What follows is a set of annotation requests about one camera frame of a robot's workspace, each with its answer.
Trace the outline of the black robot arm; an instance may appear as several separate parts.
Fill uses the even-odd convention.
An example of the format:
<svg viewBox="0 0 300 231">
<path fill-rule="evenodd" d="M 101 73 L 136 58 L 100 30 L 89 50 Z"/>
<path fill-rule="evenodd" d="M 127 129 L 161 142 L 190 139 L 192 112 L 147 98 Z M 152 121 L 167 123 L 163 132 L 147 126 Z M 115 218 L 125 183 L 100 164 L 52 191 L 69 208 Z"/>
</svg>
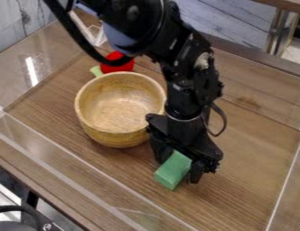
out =
<svg viewBox="0 0 300 231">
<path fill-rule="evenodd" d="M 159 65 L 165 83 L 164 114 L 145 115 L 147 133 L 156 162 L 156 175 L 169 167 L 173 153 L 188 161 L 184 175 L 195 184 L 214 173 L 223 152 L 212 142 L 219 133 L 208 128 L 210 113 L 222 114 L 215 101 L 223 83 L 215 68 L 211 44 L 180 18 L 172 0 L 81 0 L 104 26 L 112 48 L 123 53 L 108 60 L 85 40 L 57 0 L 42 0 L 72 40 L 97 62 L 119 66 L 135 56 Z"/>
</svg>

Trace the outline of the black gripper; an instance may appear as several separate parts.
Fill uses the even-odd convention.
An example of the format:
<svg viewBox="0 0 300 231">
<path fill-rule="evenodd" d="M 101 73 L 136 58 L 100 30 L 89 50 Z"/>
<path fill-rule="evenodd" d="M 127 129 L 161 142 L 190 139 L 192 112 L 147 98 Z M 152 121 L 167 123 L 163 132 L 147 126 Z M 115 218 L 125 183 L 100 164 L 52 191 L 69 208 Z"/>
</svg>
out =
<svg viewBox="0 0 300 231">
<path fill-rule="evenodd" d="M 188 182 L 196 184 L 202 175 L 215 172 L 223 153 L 210 139 L 200 118 L 192 121 L 176 121 L 168 115 L 147 114 L 145 131 L 155 160 L 161 164 L 172 154 L 180 152 L 192 160 L 188 170 Z"/>
</svg>

